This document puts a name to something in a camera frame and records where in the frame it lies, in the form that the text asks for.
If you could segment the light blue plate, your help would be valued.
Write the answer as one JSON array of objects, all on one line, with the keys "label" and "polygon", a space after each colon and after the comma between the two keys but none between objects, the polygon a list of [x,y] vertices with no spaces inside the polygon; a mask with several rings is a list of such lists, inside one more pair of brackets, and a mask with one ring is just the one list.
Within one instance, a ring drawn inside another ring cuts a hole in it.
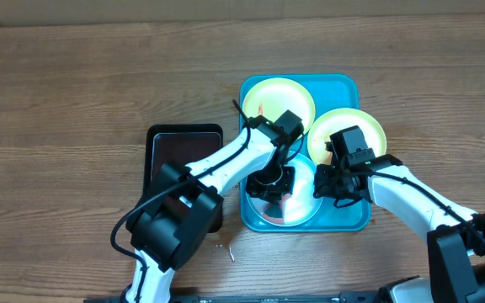
[{"label": "light blue plate", "polygon": [[287,166],[293,167],[296,172],[292,194],[287,194],[280,200],[284,202],[285,224],[277,226],[266,221],[262,212],[267,201],[250,198],[243,192],[241,217],[250,229],[259,232],[299,232],[310,229],[310,219],[317,216],[322,204],[322,198],[316,199],[313,196],[316,165],[305,155],[298,154]]}]

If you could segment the teal orange sponge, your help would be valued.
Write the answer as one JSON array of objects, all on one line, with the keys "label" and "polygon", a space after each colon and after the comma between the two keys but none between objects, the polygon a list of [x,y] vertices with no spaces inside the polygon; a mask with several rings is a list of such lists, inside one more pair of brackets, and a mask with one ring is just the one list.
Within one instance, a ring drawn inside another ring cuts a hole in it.
[{"label": "teal orange sponge", "polygon": [[283,226],[285,224],[284,202],[267,202],[262,212],[262,217],[273,225]]}]

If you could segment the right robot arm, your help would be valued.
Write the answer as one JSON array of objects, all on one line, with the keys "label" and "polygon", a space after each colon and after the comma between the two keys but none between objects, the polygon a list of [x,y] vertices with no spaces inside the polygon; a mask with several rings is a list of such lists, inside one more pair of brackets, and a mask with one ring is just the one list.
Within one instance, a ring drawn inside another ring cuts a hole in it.
[{"label": "right robot arm", "polygon": [[428,279],[387,284],[375,300],[485,302],[485,213],[445,198],[391,155],[350,160],[317,166],[315,197],[330,197],[337,208],[365,199],[399,218],[428,249]]}]

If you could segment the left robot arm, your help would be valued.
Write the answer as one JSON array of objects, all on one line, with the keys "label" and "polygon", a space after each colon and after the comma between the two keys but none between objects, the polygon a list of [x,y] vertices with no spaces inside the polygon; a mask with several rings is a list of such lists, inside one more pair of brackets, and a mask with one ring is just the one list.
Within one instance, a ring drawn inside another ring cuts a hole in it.
[{"label": "left robot arm", "polygon": [[186,165],[165,163],[135,208],[114,226],[131,234],[133,250],[114,243],[136,260],[123,302],[167,302],[176,270],[194,255],[221,212],[224,194],[246,177],[258,180],[258,194],[281,199],[293,188],[286,166],[290,146],[304,131],[290,111],[276,121],[247,118],[244,131],[214,154]]}]

